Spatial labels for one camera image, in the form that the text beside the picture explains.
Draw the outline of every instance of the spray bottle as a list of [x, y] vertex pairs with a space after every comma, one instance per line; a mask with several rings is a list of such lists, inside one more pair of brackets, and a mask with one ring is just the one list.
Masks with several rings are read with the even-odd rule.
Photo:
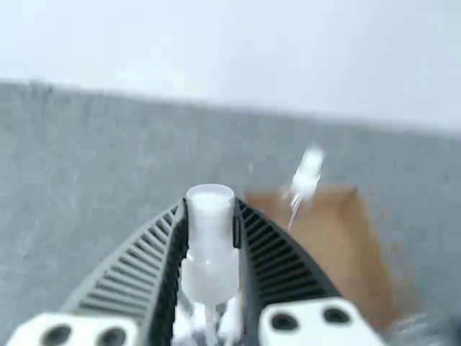
[[291, 229], [301, 205], [308, 206], [317, 190], [324, 156], [323, 150], [319, 147], [314, 146], [306, 149], [293, 175], [291, 185], [282, 188], [281, 207], [291, 210], [291, 216], [286, 225], [288, 231]]
[[234, 311], [239, 310], [240, 301], [238, 250], [233, 247], [235, 194], [224, 185], [203, 184], [189, 189], [186, 201], [189, 250], [182, 263], [181, 286], [186, 297], [203, 310], [205, 341], [207, 346], [214, 346], [218, 343], [217, 306], [221, 304], [228, 303], [233, 318], [230, 327], [221, 323], [220, 329], [228, 334], [228, 340], [241, 333]]

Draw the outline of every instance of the small white object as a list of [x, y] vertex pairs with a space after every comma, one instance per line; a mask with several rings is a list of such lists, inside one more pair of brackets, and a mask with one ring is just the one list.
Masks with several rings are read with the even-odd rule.
[[296, 169], [290, 186], [292, 195], [290, 207], [292, 209], [292, 214], [288, 223], [288, 229], [291, 228], [295, 220], [301, 202], [310, 200], [314, 196], [321, 178], [321, 168], [324, 157], [325, 153], [320, 148], [309, 148], [304, 152], [303, 159]]
[[[339, 309], [345, 312], [349, 321], [344, 324], [327, 322], [324, 313], [328, 309]], [[278, 314], [286, 314], [294, 318], [297, 327], [293, 330], [274, 328], [273, 318]], [[261, 346], [385, 346], [355, 306], [342, 298], [269, 305], [259, 317], [258, 333]]]
[[119, 317], [89, 317], [68, 314], [40, 314], [21, 324], [6, 346], [43, 346], [47, 337], [63, 337], [56, 328], [68, 328], [60, 345], [90, 346], [98, 345], [98, 340], [111, 329], [121, 329], [125, 336], [124, 346], [136, 346], [138, 327], [131, 319]]
[[182, 290], [190, 301], [214, 308], [234, 297], [239, 287], [235, 195], [224, 185], [203, 184], [189, 189], [186, 200], [189, 250], [182, 262]]

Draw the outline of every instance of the gray carpet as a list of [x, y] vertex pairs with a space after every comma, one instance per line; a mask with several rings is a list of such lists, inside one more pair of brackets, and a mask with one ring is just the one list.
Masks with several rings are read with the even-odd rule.
[[429, 304], [461, 314], [459, 140], [0, 84], [0, 344], [191, 185], [282, 184], [311, 142], [324, 182], [386, 209]]

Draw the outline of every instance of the mounting hole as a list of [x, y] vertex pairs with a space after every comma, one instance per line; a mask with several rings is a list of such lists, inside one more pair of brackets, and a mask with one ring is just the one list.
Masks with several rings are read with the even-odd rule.
[[67, 341], [71, 328], [67, 324], [59, 324], [49, 329], [42, 338], [43, 346], [59, 346]]
[[98, 339], [98, 346], [122, 346], [125, 343], [126, 334], [121, 328], [106, 330]]
[[272, 317], [272, 327], [276, 330], [295, 330], [297, 321], [289, 314], [278, 313]]
[[337, 308], [329, 308], [323, 312], [323, 317], [328, 323], [344, 324], [351, 319], [348, 314]]

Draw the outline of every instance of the brown cardboard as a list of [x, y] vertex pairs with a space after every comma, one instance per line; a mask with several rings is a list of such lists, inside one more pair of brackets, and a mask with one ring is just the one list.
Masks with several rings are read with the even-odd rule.
[[[251, 191], [246, 200], [286, 229], [290, 209], [276, 191]], [[355, 187], [317, 191], [300, 209], [289, 233], [337, 287], [355, 303], [370, 324], [384, 330], [400, 317], [394, 309], [393, 280], [379, 237], [369, 222], [367, 207]]]

